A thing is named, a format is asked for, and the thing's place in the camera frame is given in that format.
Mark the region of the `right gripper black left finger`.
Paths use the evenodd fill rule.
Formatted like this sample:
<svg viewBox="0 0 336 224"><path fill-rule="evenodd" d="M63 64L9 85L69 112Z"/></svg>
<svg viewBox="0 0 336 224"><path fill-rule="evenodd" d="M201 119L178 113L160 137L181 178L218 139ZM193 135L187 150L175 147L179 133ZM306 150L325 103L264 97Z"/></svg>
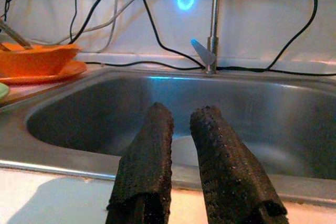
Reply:
<svg viewBox="0 0 336 224"><path fill-rule="evenodd" d="M106 223L168 223L173 129L172 113L161 103L152 104L119 161Z"/></svg>

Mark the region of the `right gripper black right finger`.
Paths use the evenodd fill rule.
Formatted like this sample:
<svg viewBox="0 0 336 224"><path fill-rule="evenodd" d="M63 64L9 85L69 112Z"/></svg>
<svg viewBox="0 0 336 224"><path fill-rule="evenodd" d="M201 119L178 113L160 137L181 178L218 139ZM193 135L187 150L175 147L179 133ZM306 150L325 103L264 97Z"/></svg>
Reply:
<svg viewBox="0 0 336 224"><path fill-rule="evenodd" d="M208 223L287 223L287 210L256 156L205 106L190 117Z"/></svg>

